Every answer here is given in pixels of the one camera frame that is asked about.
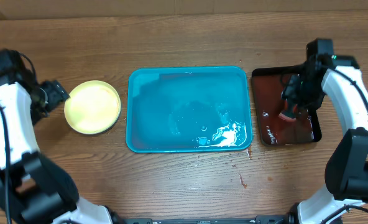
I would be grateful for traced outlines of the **yellow-green plate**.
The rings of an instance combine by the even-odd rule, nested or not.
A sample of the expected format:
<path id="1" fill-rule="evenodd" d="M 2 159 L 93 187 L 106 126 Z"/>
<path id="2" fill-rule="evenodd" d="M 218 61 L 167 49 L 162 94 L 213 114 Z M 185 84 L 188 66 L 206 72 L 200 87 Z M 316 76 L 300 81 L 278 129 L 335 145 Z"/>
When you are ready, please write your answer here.
<path id="1" fill-rule="evenodd" d="M 118 120 L 122 104 L 118 92 L 110 84 L 91 80 L 76 86 L 64 106 L 68 125 L 76 132 L 100 134 Z"/>

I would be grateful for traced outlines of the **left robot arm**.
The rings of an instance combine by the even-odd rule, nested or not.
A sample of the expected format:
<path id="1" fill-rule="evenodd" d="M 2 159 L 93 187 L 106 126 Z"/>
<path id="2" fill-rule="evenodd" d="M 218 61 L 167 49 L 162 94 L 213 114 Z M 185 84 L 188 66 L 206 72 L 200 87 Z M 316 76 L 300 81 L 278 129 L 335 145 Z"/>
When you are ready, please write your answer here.
<path id="1" fill-rule="evenodd" d="M 122 223 L 110 208 L 80 197 L 70 175 L 40 152 L 34 125 L 69 96 L 56 80 L 38 83 L 27 59 L 0 50 L 0 208 L 7 222 Z"/>

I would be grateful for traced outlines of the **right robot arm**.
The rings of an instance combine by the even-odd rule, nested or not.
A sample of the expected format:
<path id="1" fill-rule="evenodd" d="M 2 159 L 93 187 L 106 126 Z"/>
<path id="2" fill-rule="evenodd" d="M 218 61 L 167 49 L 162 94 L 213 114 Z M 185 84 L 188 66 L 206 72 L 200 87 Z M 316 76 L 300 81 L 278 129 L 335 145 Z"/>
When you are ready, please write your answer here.
<path id="1" fill-rule="evenodd" d="M 368 213 L 368 92 L 359 64 L 353 56 L 336 55 L 331 39 L 315 39 L 291 74 L 279 118 L 294 121 L 300 110 L 315 111 L 328 96 L 343 138 L 326 165 L 322 188 L 293 206 L 286 223 L 339 223 L 352 209 Z"/>

